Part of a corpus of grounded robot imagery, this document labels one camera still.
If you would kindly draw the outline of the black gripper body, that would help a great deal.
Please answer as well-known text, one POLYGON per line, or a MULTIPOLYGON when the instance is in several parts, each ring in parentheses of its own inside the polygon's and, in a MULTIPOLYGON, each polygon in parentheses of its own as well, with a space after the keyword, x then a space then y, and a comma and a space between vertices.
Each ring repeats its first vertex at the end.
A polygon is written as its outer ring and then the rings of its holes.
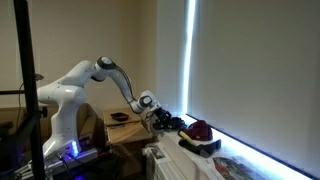
POLYGON ((152 124, 155 130, 163 130, 168 128, 168 123, 171 120, 171 113, 163 108, 159 108, 154 111, 156 115, 156 120, 152 124))

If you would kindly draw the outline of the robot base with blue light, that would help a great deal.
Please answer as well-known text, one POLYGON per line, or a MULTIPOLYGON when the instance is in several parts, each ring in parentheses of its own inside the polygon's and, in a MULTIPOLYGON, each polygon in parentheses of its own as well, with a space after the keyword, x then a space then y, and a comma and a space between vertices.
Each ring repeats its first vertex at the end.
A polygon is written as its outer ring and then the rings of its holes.
MULTIPOLYGON (((53 180, 55 175, 70 172, 72 169, 80 165, 87 165, 97 158, 98 150, 96 148, 79 151, 77 143, 72 141, 66 152, 56 152, 52 159, 45 161, 45 180, 53 180)), ((14 180, 35 180, 32 168, 33 162, 29 161, 13 173, 14 180)))

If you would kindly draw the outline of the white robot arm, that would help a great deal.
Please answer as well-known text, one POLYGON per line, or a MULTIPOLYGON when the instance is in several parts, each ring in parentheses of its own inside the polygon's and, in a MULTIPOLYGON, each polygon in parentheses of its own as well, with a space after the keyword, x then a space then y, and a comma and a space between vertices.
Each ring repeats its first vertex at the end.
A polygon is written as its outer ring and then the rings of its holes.
POLYGON ((100 57, 95 64, 84 60, 63 77, 37 89, 41 103, 58 106, 57 113, 51 118, 51 137, 43 145, 45 159, 53 158, 56 153, 79 155, 81 147, 77 137, 76 115, 87 98, 84 86, 90 79, 102 82, 107 77, 115 82, 134 113, 140 114, 149 108, 158 119, 157 127, 163 127, 163 123, 171 118, 171 114, 162 108, 151 91, 146 90, 139 99, 135 99, 128 76, 110 58, 100 57))

